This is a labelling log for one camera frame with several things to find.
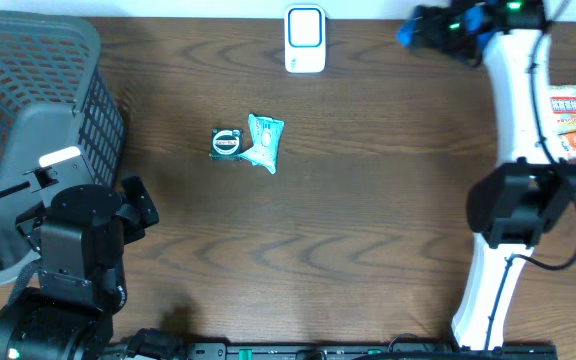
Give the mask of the grey plastic mesh basket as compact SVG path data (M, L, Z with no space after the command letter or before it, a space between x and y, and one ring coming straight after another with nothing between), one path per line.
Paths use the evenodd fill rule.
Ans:
M127 129L99 67L101 39L87 21L0 11L0 285L37 259L15 219L41 201L39 157L77 146L90 181L113 186Z

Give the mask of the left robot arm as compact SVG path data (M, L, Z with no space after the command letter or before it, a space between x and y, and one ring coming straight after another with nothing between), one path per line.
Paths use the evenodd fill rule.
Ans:
M0 310L0 359L185 358L183 342L156 329L111 342L127 302L124 247L159 221L139 176L121 187L73 185L16 217L39 257L21 268Z

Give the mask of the white barcode scanner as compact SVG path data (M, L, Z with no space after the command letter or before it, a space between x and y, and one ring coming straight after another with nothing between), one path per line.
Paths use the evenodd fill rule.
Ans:
M319 73L326 65L326 14L318 5L296 4L284 14L284 64L289 73Z

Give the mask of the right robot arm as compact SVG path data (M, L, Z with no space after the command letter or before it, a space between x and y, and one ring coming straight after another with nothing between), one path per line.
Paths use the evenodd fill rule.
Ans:
M558 138L548 99L553 23L541 1L453 1L416 6L397 35L406 48L484 66L492 85L497 161L467 195L474 253L451 323L457 347L470 353L501 352L526 264L562 271L576 263L576 247L559 264L533 256L567 207L576 213L576 164Z

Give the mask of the black round-label item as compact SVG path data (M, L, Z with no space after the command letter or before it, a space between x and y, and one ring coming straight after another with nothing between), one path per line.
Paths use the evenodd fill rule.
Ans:
M213 128L210 158L217 161L239 161L243 146L243 130Z

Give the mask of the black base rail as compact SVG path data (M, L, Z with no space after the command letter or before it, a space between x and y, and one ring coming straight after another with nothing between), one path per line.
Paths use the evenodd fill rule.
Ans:
M412 339L395 342L392 345L227 345L224 343L190 343L183 348L176 346L172 357L164 358L160 350L126 350L127 345L116 345L102 353L98 359L191 359L191 360L295 360L295 359L356 359L367 355L391 355L412 352L427 355L429 352L460 355L449 344L413 342ZM486 359L540 359L556 360L556 347L551 345L519 345L497 348L492 352L470 352L483 355Z

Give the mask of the teal snack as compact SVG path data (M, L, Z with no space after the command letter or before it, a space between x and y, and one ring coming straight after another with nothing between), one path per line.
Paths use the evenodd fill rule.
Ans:
M277 171L279 142L284 130L284 122L271 117L250 114L248 117L252 146L240 157L253 166L263 166L271 174Z

